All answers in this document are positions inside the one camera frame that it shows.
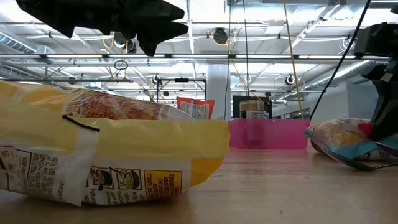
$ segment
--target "black cable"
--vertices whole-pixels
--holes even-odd
[[[319,102],[321,102],[321,99],[322,99],[323,95],[326,93],[327,88],[328,88],[328,87],[330,86],[330,84],[332,83],[332,81],[333,81],[333,79],[335,78],[335,76],[336,76],[338,70],[339,70],[340,67],[341,67],[341,64],[343,63],[344,59],[346,58],[346,56],[347,56],[347,54],[348,54],[350,48],[353,46],[354,41],[355,41],[355,38],[356,38],[356,36],[358,35],[358,32],[359,32],[359,30],[360,30],[360,28],[361,28],[362,21],[363,21],[363,19],[365,18],[365,14],[366,14],[366,11],[367,11],[368,8],[369,8],[370,3],[371,3],[371,0],[368,0],[368,1],[366,2],[366,5],[365,5],[365,7],[364,7],[364,9],[363,9],[363,12],[362,12],[362,14],[361,14],[361,17],[359,18],[358,25],[356,26],[355,31],[354,31],[354,34],[353,34],[353,36],[352,36],[352,38],[351,38],[351,41],[349,42],[348,47],[347,47],[346,51],[344,52],[343,56],[341,57],[340,61],[338,62],[338,65],[337,65],[337,67],[336,67],[336,69],[335,69],[335,72],[333,72],[333,75],[330,77],[330,80],[328,81],[328,83],[326,84],[325,88],[323,89],[321,95],[319,96],[319,99],[318,99],[318,101],[317,101],[315,107],[314,107],[313,110],[312,110],[310,120],[312,120],[312,117],[313,117],[313,115],[315,114],[315,111],[316,111],[317,108],[318,108]]]
[[[248,83],[248,99],[250,96],[249,93],[249,49],[248,49],[248,25],[246,23],[246,6],[243,0],[243,16],[244,16],[244,36],[246,38],[246,78]]]
[[[224,120],[226,120],[226,109],[227,109],[227,103],[231,104],[231,94],[229,94],[228,96],[228,88],[230,86],[229,84],[229,48],[230,48],[230,43],[231,43],[231,13],[232,13],[232,0],[229,0],[229,28],[228,28],[228,62],[227,62],[227,74],[226,74],[226,89],[225,89],[225,111],[224,111]]]

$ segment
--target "red bag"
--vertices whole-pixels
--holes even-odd
[[[211,119],[214,104],[214,100],[202,101],[177,97],[178,109],[188,113],[190,116],[197,120]]]

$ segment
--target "ceiling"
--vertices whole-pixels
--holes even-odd
[[[231,10],[231,28],[229,29],[229,7],[225,6],[224,0],[166,0],[167,2],[185,10],[185,17],[177,20],[190,26],[192,38],[189,34],[174,38],[158,45],[157,54],[227,54],[226,46],[215,44],[211,38],[211,33],[216,27],[223,27],[227,32],[230,30],[231,54],[250,54],[250,55],[280,55],[289,54],[289,41],[287,27],[284,22],[285,14],[281,4],[261,4],[261,0],[246,0],[246,14],[241,7],[241,1],[236,0]],[[281,3],[280,1],[270,1],[272,3]],[[332,8],[328,6],[328,1],[287,1],[296,2],[288,4],[288,18],[290,25],[290,37],[295,40],[298,35],[302,39],[298,40],[293,47],[295,55],[337,55],[343,52],[346,42],[344,38],[353,33],[363,5],[366,1],[351,0],[346,1],[347,6]],[[2,0],[0,2],[0,29],[4,29],[9,34],[28,45],[45,45],[51,48],[56,54],[124,54],[123,50],[112,44],[112,38],[104,36],[100,31],[77,27],[72,39],[68,39],[53,28],[41,23],[34,17],[20,10],[15,0]],[[319,21],[320,16],[325,15],[325,9],[329,9],[325,20]],[[368,10],[363,21],[362,28],[377,24],[380,22],[395,22],[398,16],[389,12],[388,6],[373,7]],[[303,35],[306,28],[310,30]],[[20,52],[0,44],[0,54],[20,54]],[[68,60],[56,60],[56,62],[67,62]],[[100,86],[104,89],[136,89],[151,88],[152,77],[158,74],[162,78],[206,78],[208,73],[208,64],[204,60],[185,60],[167,64],[171,60],[158,60],[151,66],[145,65],[145,60],[130,60],[131,66],[121,72],[118,78],[127,76],[134,80],[134,83],[102,83]],[[26,60],[8,60],[12,65],[23,67]],[[101,64],[100,60],[95,60],[97,66],[68,66],[61,67],[60,63],[53,65],[44,65],[31,60],[31,66],[24,69],[33,73],[45,74],[54,73],[53,78],[110,78],[109,71],[115,73],[113,67]],[[300,85],[311,82],[324,73],[335,68],[335,63],[296,63],[297,75],[300,77]],[[233,88],[245,88],[243,82],[246,76],[246,63],[236,61],[230,63],[231,74],[241,75],[240,84]],[[285,85],[285,78],[293,74],[293,67],[288,63],[249,63],[249,81],[250,87],[261,89],[288,89]],[[184,89],[197,88],[195,83],[170,83],[169,88]],[[132,91],[120,91],[119,95],[127,97],[142,98],[147,100],[148,96],[144,93]],[[172,93],[168,98],[174,99],[175,95],[189,95],[194,98],[203,98],[203,92],[196,93]]]

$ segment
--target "white column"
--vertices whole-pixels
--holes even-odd
[[[207,70],[207,99],[215,100],[211,119],[231,119],[231,85],[228,81],[227,65],[209,65]]]

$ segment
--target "yellow plastic bag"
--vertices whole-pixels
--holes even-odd
[[[92,91],[0,89],[3,190],[78,206],[162,200],[204,182],[229,151],[224,121],[79,118],[67,105]],[[158,119],[178,118],[169,109]]]

